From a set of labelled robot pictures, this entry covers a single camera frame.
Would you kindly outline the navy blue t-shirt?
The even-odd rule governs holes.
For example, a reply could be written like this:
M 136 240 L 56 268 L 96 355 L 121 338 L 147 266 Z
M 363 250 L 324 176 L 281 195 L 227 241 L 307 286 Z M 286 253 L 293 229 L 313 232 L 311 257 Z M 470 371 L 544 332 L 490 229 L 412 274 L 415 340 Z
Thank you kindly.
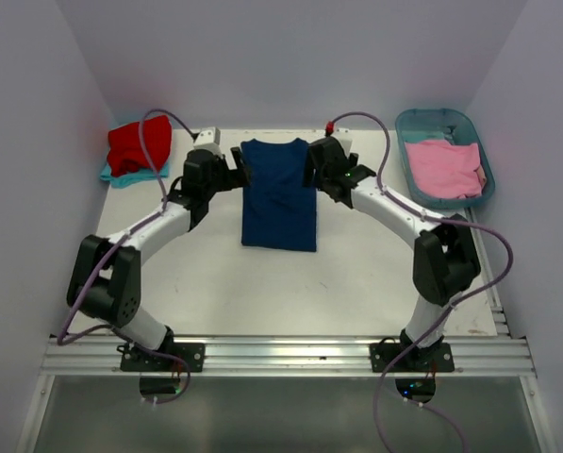
M 317 251 L 317 194 L 303 185 L 307 142 L 240 144 L 251 170 L 242 193 L 241 244 L 296 252 Z

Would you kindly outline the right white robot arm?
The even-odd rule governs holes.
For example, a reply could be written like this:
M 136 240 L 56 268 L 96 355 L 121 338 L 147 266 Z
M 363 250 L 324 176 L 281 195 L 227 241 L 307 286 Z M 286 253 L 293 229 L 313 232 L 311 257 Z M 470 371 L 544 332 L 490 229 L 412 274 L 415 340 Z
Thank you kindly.
M 428 219 L 424 209 L 378 181 L 374 170 L 357 162 L 352 141 L 334 135 L 307 146 L 304 184 L 337 203 L 378 221 L 413 252 L 415 309 L 401 331 L 398 352 L 380 352 L 394 369 L 423 369 L 440 349 L 450 304 L 481 272 L 470 228 L 459 215 Z

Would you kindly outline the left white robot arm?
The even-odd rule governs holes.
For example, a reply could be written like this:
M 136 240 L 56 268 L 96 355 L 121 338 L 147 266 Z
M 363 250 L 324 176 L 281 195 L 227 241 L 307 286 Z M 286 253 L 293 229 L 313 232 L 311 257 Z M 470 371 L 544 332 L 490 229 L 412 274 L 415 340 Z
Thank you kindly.
M 217 193 L 247 187 L 250 170 L 238 147 L 231 149 L 236 167 L 204 147 L 187 155 L 183 175 L 164 191 L 152 213 L 107 237 L 89 235 L 78 249 L 70 279 L 69 314 L 57 336 L 70 344 L 107 328 L 142 348 L 141 357 L 154 370 L 173 364 L 171 331 L 141 306 L 141 268 L 158 251 L 192 231 L 206 217 Z

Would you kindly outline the teal folded t-shirt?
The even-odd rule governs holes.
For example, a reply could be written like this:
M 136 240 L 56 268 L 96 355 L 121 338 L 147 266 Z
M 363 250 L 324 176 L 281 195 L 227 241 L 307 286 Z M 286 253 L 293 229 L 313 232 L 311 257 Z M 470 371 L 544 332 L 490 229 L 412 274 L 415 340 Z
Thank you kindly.
M 149 168 L 141 168 L 138 172 L 127 173 L 122 176 L 113 176 L 110 166 L 106 163 L 100 173 L 100 179 L 109 184 L 113 189 L 124 189 L 131 185 L 156 180 L 157 177 Z

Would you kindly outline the red folded t-shirt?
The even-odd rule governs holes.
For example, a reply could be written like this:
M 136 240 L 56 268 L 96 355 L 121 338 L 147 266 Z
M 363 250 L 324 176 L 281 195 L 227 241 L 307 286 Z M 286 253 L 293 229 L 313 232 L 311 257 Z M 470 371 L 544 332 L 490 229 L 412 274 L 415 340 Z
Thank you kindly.
M 143 143 L 149 157 L 160 172 L 169 159 L 173 130 L 169 119 L 164 115 L 143 122 L 142 139 L 139 122 L 110 130 L 108 133 L 109 151 L 107 163 L 114 177 L 137 173 L 140 170 L 153 170 L 141 147 Z

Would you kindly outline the pink t-shirt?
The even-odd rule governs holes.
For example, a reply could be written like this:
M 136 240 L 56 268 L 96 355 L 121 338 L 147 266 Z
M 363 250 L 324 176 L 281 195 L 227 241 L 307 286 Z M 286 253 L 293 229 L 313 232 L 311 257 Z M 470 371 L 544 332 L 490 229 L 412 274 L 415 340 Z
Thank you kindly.
M 487 178 L 477 143 L 437 139 L 406 143 L 405 148 L 415 185 L 426 195 L 440 199 L 482 195 Z

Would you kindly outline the teal t-shirt in basket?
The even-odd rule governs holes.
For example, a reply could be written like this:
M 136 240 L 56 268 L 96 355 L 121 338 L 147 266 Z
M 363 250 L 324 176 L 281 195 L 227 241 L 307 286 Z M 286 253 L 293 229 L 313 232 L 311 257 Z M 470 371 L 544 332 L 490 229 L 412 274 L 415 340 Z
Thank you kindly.
M 402 137 L 406 143 L 420 143 L 429 140 L 455 143 L 454 129 L 451 126 L 435 126 L 425 129 L 403 129 Z

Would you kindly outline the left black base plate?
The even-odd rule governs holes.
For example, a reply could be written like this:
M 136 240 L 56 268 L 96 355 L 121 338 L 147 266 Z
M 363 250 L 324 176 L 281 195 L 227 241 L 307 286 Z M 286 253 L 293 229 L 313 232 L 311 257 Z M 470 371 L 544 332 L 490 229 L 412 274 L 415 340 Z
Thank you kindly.
M 172 371 L 203 371 L 206 345 L 203 343 L 173 343 L 165 352 L 145 352 L 129 343 L 120 344 L 120 369 L 123 372 L 158 373 Z

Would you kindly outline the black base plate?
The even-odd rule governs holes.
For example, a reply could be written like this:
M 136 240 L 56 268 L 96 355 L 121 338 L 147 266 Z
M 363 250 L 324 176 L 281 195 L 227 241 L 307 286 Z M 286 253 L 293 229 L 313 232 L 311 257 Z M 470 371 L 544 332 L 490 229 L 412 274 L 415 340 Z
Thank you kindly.
M 120 369 L 123 372 L 158 373 L 172 371 L 203 371 L 206 345 L 203 343 L 173 343 L 165 352 L 145 352 L 129 343 L 120 344 Z
M 415 346 L 404 356 L 408 339 L 386 337 L 369 344 L 369 357 L 374 373 L 452 373 L 455 363 L 451 346 L 441 337 L 431 346 Z

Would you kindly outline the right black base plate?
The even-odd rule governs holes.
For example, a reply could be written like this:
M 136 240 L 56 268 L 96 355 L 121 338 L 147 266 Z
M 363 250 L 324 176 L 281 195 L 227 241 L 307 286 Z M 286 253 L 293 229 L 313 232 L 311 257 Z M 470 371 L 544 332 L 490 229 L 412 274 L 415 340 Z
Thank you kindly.
M 408 339 L 386 337 L 369 344 L 369 357 L 374 373 L 452 373 L 455 363 L 451 346 L 441 337 L 431 346 L 415 346 L 404 356 Z

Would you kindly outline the aluminium mounting rail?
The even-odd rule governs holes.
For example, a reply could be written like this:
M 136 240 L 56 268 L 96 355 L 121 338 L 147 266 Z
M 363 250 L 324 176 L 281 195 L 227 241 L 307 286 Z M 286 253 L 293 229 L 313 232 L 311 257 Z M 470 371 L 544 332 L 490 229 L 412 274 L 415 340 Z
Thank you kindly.
M 320 220 L 300 253 L 244 247 L 237 215 L 211 215 L 146 262 L 141 304 L 204 345 L 208 377 L 365 377 L 413 312 L 412 251 L 361 214 Z

